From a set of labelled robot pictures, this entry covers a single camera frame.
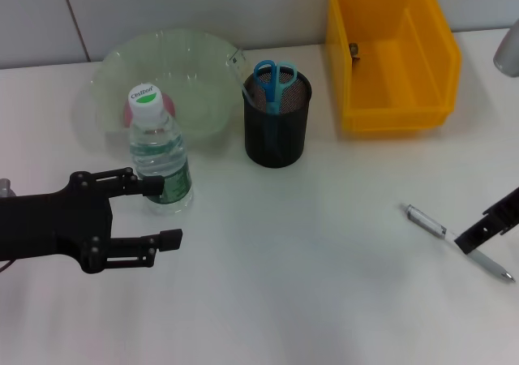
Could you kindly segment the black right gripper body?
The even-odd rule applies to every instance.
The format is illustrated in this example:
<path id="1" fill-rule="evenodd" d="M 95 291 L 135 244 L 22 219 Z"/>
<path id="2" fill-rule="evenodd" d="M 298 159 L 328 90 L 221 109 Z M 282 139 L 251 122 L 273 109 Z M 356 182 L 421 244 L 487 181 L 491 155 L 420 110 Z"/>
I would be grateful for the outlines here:
<path id="1" fill-rule="evenodd" d="M 518 225 L 518 195 L 515 189 L 483 213 L 491 222 L 493 235 L 505 234 Z"/>

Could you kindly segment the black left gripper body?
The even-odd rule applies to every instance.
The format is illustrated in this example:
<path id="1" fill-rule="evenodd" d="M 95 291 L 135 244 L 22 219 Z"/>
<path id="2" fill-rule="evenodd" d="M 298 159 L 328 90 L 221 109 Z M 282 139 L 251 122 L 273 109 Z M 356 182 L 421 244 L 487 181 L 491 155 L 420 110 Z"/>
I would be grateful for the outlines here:
<path id="1" fill-rule="evenodd" d="M 64 255 L 105 269 L 112 213 L 99 174 L 75 172 L 60 191 L 1 198 L 1 261 Z"/>

